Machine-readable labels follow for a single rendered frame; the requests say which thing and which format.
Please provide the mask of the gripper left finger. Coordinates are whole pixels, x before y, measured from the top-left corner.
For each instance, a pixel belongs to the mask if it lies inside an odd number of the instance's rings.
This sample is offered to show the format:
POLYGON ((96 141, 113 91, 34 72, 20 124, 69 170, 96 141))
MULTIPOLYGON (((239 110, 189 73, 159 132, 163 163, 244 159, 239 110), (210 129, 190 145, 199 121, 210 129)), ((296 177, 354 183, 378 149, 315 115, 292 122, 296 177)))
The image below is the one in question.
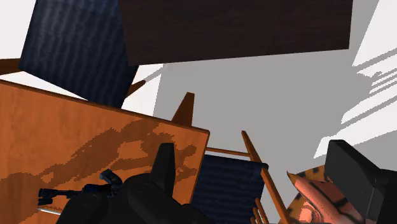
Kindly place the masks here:
POLYGON ((71 198, 57 224, 212 224, 191 204, 172 198, 175 175, 174 145, 162 143, 150 173, 126 179, 112 199, 102 192, 71 198))

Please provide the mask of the orange wooden table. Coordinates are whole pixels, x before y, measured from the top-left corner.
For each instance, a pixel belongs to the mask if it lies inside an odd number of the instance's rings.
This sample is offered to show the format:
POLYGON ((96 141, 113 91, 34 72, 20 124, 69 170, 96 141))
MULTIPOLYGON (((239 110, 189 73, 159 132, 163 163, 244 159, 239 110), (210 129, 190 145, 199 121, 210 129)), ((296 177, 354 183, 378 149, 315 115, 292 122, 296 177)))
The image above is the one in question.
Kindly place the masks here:
POLYGON ((0 224, 55 224, 42 188, 80 190, 111 169, 149 172, 161 143, 175 146, 174 198, 192 199, 209 132, 0 80, 0 224))

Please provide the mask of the dark blue upholstered wooden chair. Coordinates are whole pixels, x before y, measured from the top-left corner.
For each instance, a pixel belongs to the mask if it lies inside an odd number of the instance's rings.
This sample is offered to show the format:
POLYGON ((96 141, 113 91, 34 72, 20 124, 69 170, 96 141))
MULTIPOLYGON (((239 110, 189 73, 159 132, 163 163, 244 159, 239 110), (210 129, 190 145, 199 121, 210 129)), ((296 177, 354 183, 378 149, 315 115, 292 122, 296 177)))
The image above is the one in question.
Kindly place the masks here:
POLYGON ((138 67, 127 62, 118 0, 36 0, 20 58, 0 59, 0 75, 19 71, 120 110, 138 67))
POLYGON ((261 204, 263 189, 280 216, 281 224, 292 219, 268 171, 246 131, 242 138, 247 152, 207 148, 207 151, 248 157, 249 160, 204 155, 192 204, 214 224, 271 224, 261 204))

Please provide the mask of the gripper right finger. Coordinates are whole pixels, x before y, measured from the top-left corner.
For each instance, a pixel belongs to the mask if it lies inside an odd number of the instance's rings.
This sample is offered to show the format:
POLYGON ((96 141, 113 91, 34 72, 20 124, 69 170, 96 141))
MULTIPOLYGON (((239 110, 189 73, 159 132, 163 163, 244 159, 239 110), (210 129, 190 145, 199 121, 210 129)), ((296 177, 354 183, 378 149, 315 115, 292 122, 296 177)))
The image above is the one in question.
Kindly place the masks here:
POLYGON ((397 171, 381 169, 349 143, 328 143, 325 174, 364 219, 397 224, 397 171))

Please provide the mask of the orange black patterned figure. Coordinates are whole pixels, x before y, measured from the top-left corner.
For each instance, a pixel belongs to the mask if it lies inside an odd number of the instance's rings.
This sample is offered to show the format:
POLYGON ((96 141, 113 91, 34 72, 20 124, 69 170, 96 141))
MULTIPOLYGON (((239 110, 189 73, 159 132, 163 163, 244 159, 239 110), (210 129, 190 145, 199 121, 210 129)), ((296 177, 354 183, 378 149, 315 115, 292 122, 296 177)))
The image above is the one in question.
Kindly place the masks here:
POLYGON ((287 208, 293 224, 376 224, 360 215, 318 166, 287 173, 298 194, 287 208))

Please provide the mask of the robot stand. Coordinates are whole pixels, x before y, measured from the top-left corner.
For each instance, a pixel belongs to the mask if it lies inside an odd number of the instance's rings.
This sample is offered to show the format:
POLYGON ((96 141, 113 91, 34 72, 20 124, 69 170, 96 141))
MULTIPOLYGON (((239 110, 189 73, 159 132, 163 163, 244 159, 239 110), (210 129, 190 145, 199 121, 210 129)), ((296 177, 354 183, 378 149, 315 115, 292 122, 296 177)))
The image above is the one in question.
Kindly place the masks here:
POLYGON ((119 0, 131 65, 349 47, 354 0, 119 0))

